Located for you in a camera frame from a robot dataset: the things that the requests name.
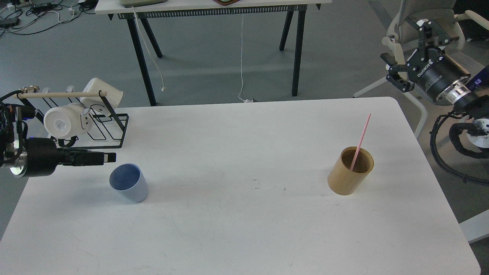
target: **white mug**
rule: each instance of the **white mug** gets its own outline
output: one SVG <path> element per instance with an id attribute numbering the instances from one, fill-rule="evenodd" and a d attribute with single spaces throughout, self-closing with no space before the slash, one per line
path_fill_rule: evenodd
<path id="1" fill-rule="evenodd" d="M 104 91 L 107 92 L 106 99 L 109 101 L 111 104 L 112 108 L 117 108 L 119 106 L 119 103 L 122 100 L 122 95 L 124 94 L 122 91 L 119 91 L 118 89 L 112 87 L 111 85 L 105 83 L 104 81 L 94 77 L 92 78 L 85 89 L 83 89 L 83 92 L 99 92 L 99 91 Z M 80 101 L 85 105 L 87 108 L 92 108 L 95 111 L 104 114 L 105 116 L 110 116 L 111 113 L 105 106 L 104 102 L 100 97 L 81 97 Z"/>
<path id="2" fill-rule="evenodd" d="M 70 139 L 86 134 L 92 126 L 89 109 L 85 109 L 80 103 L 55 107 L 44 115 L 44 127 L 55 138 Z"/>

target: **chair backrest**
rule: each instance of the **chair backrest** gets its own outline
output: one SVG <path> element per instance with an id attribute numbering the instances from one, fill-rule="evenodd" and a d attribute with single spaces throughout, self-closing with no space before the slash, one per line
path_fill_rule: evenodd
<path id="1" fill-rule="evenodd" d="M 453 5 L 456 0 L 402 0 L 394 32 L 398 34 L 398 43 L 404 44 L 418 39 L 418 32 L 406 19 L 415 21 L 427 18 L 443 18 L 449 24 L 454 24 Z"/>

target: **chair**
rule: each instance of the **chair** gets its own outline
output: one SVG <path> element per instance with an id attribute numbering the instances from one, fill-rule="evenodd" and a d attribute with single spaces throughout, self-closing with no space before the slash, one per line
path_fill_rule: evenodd
<path id="1" fill-rule="evenodd" d="M 442 18 L 446 20 L 446 22 L 451 25 L 452 30 L 459 36 L 457 45 L 458 50 L 462 49 L 465 43 L 465 37 L 462 29 L 458 24 L 458 21 L 472 19 L 484 28 L 489 29 L 489 22 L 473 11 L 468 10 L 462 15 L 455 15 L 452 10 L 455 1 L 456 0 L 402 0 L 399 13 L 394 17 L 389 28 L 387 29 L 386 37 L 382 39 L 382 44 L 387 46 L 389 50 L 393 53 L 394 58 L 396 59 L 398 64 L 406 64 L 404 52 L 407 49 L 415 48 L 417 46 L 417 41 L 419 38 L 418 31 L 406 21 L 408 17 L 416 20 L 428 18 Z M 405 72 L 399 73 L 399 75 L 402 78 L 407 79 L 407 74 Z M 376 82 L 356 92 L 353 97 L 359 97 L 385 82 L 387 82 L 386 78 L 382 77 Z M 403 94 L 421 111 L 420 121 L 414 131 L 414 135 L 416 136 L 416 138 L 418 138 L 420 136 L 421 130 L 424 127 L 424 124 L 426 123 L 426 108 L 410 92 L 404 92 Z M 428 97 L 425 97 L 423 92 L 418 92 L 418 94 L 420 94 L 433 104 L 450 105 L 450 103 L 447 101 L 440 101 L 435 103 Z"/>

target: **gray floor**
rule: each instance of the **gray floor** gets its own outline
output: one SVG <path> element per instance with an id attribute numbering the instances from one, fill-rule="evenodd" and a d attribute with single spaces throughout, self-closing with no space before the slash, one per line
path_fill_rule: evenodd
<path id="1" fill-rule="evenodd" d="M 380 41 L 385 36 L 385 21 L 395 15 L 399 3 L 399 0 L 374 3 L 376 7 L 384 7 L 387 14 L 382 11 L 376 14 L 368 1 L 335 1 L 323 5 L 319 11 L 310 6 L 299 96 L 295 98 L 290 95 L 294 27 L 286 50 L 279 52 L 285 14 L 246 14 L 242 97 L 254 97 L 258 101 L 351 97 L 385 75 L 385 64 L 379 55 L 387 49 Z M 61 12 L 62 20 L 69 18 L 66 10 Z M 25 31 L 49 27 L 56 23 L 56 17 L 49 14 Z M 147 59 L 160 105 L 240 102 L 237 95 L 241 88 L 241 22 L 241 15 L 150 20 L 165 55 L 157 60 L 164 74 L 164 92 L 158 92 L 159 74 Z M 60 92 L 74 85 L 80 91 L 92 77 L 99 77 L 125 92 L 122 107 L 149 105 L 127 24 L 117 17 L 109 21 L 107 16 L 83 14 L 74 22 L 41 34 L 5 34 L 0 38 L 0 52 L 0 94 L 29 85 Z M 467 43 L 464 53 L 483 65 L 489 64 L 488 42 Z M 395 98 L 415 128 L 420 117 L 418 109 L 392 85 L 383 84 L 365 96 Z M 455 216 L 462 222 L 489 209 L 489 187 L 465 184 L 434 163 L 428 144 L 429 131 L 436 116 L 447 113 L 450 108 L 425 101 L 423 104 L 428 108 L 429 117 L 419 138 L 420 146 Z M 42 131 L 34 127 L 30 134 L 42 135 Z M 455 152 L 446 139 L 446 132 L 442 131 L 439 141 L 442 157 L 451 165 L 472 175 L 489 177 L 487 161 L 465 158 Z M 7 170 L 0 170 L 0 177 L 0 235 L 3 235 L 26 179 L 15 179 Z M 481 264 L 482 274 L 489 274 L 489 238 L 471 247 Z"/>

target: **yellow cup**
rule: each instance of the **yellow cup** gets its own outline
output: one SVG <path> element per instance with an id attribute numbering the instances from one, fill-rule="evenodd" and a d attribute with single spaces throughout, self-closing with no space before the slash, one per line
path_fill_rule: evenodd
<path id="1" fill-rule="evenodd" d="M 353 171 L 350 166 L 355 155 L 356 146 L 345 148 L 328 176 L 328 185 L 339 195 L 350 195 L 374 168 L 374 159 L 367 150 L 360 148 Z"/>

